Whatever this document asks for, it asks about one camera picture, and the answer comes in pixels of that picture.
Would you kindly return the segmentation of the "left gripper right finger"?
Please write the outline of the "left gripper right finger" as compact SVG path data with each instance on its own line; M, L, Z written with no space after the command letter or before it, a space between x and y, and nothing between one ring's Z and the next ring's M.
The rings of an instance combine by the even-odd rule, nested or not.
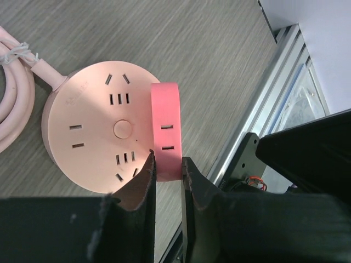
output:
M328 195L223 192L182 161L184 262L350 262L350 210Z

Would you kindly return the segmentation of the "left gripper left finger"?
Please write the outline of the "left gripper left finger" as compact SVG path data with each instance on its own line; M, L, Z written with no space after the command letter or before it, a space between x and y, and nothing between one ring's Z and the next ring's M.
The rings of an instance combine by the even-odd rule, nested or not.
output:
M153 262L156 162L103 197L1 200L1 262Z

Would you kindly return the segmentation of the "pink round power socket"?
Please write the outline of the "pink round power socket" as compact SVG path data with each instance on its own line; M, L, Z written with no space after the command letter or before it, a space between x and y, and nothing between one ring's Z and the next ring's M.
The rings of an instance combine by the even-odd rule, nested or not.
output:
M105 61L75 72L50 94L42 137L67 178L111 193L140 172L154 146L151 85L157 81L138 65Z

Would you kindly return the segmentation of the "red pink square plug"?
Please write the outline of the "red pink square plug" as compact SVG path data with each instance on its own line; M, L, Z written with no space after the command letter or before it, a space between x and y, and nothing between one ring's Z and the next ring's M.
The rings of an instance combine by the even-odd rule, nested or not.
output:
M157 180L182 177L180 97L176 83L151 85L152 128Z

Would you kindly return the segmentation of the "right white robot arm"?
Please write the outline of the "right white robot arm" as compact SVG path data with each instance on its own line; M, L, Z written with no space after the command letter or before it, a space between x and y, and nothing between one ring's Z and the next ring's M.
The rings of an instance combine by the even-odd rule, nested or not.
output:
M350 199L350 110L262 137L256 156L305 192Z

